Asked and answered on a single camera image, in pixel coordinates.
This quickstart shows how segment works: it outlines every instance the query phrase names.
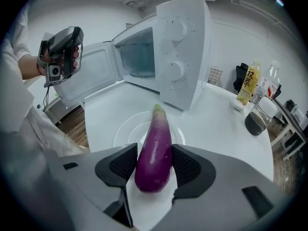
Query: jar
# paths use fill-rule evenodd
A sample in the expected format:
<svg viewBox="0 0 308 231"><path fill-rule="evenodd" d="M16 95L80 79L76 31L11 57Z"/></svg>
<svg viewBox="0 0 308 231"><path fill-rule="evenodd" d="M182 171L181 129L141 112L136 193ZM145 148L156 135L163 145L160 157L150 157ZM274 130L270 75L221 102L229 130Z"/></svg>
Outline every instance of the jar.
<svg viewBox="0 0 308 231"><path fill-rule="evenodd" d="M266 129L276 113L276 105L269 98L263 97L245 118L245 126L252 135L258 136Z"/></svg>

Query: yellow label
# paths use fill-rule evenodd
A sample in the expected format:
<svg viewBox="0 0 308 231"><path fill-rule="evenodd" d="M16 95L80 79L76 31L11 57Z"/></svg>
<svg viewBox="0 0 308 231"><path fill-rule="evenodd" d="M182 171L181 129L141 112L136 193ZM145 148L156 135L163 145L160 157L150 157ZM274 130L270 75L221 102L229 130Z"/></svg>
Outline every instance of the yellow label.
<svg viewBox="0 0 308 231"><path fill-rule="evenodd" d="M260 75L260 70L257 70L251 66L248 68L242 88L237 95L237 100L240 101L243 105L248 104L249 100L251 99L251 95L254 93L257 87Z"/></svg>

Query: white wall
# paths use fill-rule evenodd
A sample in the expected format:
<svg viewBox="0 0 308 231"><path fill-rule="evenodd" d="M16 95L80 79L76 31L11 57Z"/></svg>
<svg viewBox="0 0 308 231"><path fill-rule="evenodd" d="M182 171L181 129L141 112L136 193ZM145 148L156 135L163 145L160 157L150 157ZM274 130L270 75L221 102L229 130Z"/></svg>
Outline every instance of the white wall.
<svg viewBox="0 0 308 231"><path fill-rule="evenodd" d="M274 22L230 0L206 2L213 19L214 56L213 66L221 68L221 86L233 90L235 68L241 63L252 64L261 60L261 71L272 60L281 63L279 77L281 103L292 99L304 113L308 110L308 61L304 46L294 43L286 32ZM143 18L156 13L148 9Z"/></svg>
<svg viewBox="0 0 308 231"><path fill-rule="evenodd" d="M116 3L73 0L29 11L28 47L37 55L44 32L57 33L68 26L79 26L84 32L84 46L112 40L126 29L126 23L141 20L137 9Z"/></svg>

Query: purple eggplant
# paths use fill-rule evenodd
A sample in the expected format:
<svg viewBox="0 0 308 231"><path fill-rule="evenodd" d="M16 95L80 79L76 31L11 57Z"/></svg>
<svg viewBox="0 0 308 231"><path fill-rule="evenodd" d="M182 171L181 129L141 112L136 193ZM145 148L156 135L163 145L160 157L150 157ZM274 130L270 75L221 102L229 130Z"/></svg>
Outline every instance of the purple eggplant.
<svg viewBox="0 0 308 231"><path fill-rule="evenodd" d="M141 149L135 183L144 193L158 193L166 186L172 166L169 123L164 109L156 104L148 134Z"/></svg>

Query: microwave knob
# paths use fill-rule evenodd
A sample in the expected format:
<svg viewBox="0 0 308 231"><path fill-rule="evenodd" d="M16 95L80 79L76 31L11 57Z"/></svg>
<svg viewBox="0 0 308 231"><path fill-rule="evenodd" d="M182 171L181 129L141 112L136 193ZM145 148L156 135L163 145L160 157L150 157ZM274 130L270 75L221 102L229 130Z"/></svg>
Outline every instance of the microwave knob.
<svg viewBox="0 0 308 231"><path fill-rule="evenodd" d="M172 41L182 41L188 33L187 26L180 20L167 21L165 35Z"/></svg>
<svg viewBox="0 0 308 231"><path fill-rule="evenodd" d="M166 76L171 81L181 79L185 74L185 67L179 61L170 62L167 65Z"/></svg>

